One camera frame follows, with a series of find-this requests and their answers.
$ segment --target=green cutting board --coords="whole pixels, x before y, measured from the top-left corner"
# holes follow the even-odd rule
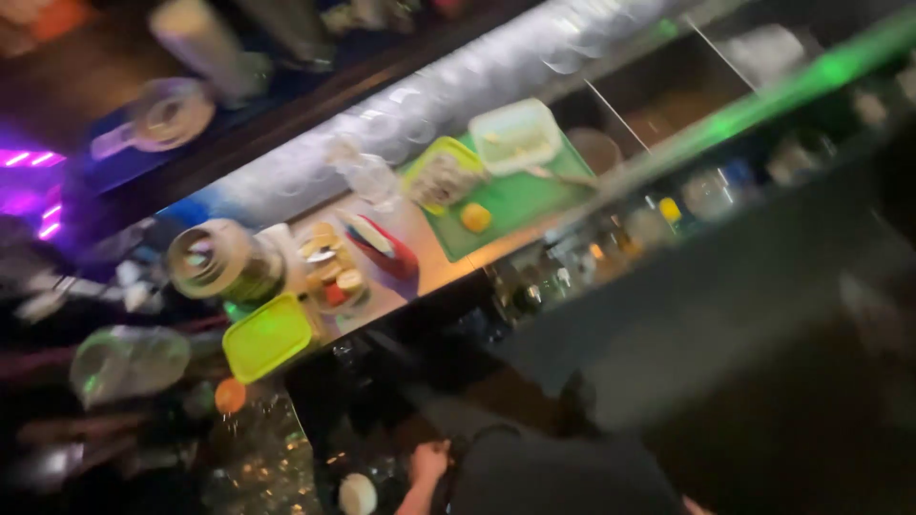
[[[476,152],[470,134],[464,134],[458,141]],[[543,168],[563,175],[594,176],[566,136],[562,135],[562,141],[563,149]],[[403,173],[412,164],[404,165],[398,172]],[[593,195],[594,191],[583,186],[541,179],[520,171],[482,183],[442,216],[422,211],[445,256],[454,263],[488,243],[532,225],[549,214],[583,203]],[[468,203],[479,203],[493,215],[490,226],[480,234],[472,233],[461,223],[461,210]]]

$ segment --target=lemon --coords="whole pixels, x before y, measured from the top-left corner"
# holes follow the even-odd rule
[[[493,215],[479,203],[469,203],[461,210],[461,223],[472,233],[483,233],[492,219]]]

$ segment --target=person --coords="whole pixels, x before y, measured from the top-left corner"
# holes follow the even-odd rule
[[[429,515],[453,458],[451,443],[419,445],[397,515]],[[452,480],[450,515],[539,513],[712,515],[674,493],[636,440],[553,440],[491,432],[475,439]]]

